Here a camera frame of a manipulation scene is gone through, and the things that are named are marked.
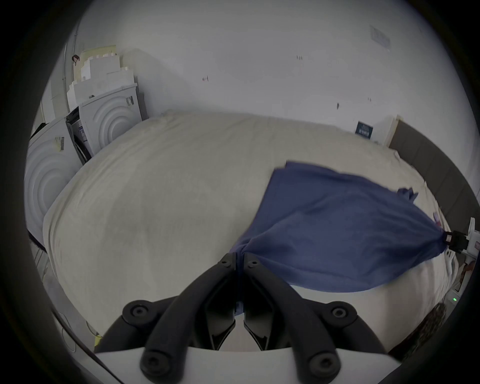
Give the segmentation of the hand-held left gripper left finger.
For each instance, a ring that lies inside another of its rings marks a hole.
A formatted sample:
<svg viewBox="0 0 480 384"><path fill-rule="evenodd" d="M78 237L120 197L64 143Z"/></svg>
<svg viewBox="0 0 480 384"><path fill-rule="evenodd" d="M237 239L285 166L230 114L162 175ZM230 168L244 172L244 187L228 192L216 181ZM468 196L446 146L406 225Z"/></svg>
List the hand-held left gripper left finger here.
<svg viewBox="0 0 480 384"><path fill-rule="evenodd" d="M156 384L179 383L188 348L218 351L235 327L236 267L236 254L228 253L176 297L131 301L94 352L143 347L142 374Z"/></svg>

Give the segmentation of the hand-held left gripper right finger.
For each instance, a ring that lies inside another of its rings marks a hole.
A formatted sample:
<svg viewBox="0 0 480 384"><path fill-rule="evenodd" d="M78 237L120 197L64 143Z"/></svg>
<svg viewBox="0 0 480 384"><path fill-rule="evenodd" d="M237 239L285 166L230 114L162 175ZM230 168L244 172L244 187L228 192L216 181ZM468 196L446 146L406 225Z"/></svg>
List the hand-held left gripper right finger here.
<svg viewBox="0 0 480 384"><path fill-rule="evenodd" d="M388 357L350 303L303 298L249 252L243 255L242 279L245 328L262 351L289 345L301 383L333 382L342 372L338 349Z"/></svg>

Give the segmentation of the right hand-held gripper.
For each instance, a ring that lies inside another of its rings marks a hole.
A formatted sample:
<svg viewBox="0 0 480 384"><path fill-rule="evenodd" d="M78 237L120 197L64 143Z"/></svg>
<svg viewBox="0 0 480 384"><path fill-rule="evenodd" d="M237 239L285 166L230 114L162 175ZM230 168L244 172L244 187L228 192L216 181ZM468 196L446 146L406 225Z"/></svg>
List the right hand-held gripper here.
<svg viewBox="0 0 480 384"><path fill-rule="evenodd" d="M465 290L459 292L462 271L464 267L468 265L471 261L477 262L479 256L480 232L476 230L475 218L470 218L467 234L459 231L444 231L442 234L442 241L448 246L451 251L455 252L455 256L458 262L458 273L452 287L452 304L456 305L460 301L471 279L470 277L465 287Z"/></svg>

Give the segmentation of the person's right hand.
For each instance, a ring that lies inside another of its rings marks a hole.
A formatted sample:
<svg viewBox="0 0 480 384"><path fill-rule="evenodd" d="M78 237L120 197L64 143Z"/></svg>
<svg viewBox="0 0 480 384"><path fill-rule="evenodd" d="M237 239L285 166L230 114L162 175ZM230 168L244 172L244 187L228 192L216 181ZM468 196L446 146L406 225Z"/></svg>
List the person's right hand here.
<svg viewBox="0 0 480 384"><path fill-rule="evenodd" d="M471 261L469 264L465 265L460 278L459 292L465 291L465 287L468 284L468 280L471 277L471 274L473 272L475 265L476 265L476 261Z"/></svg>

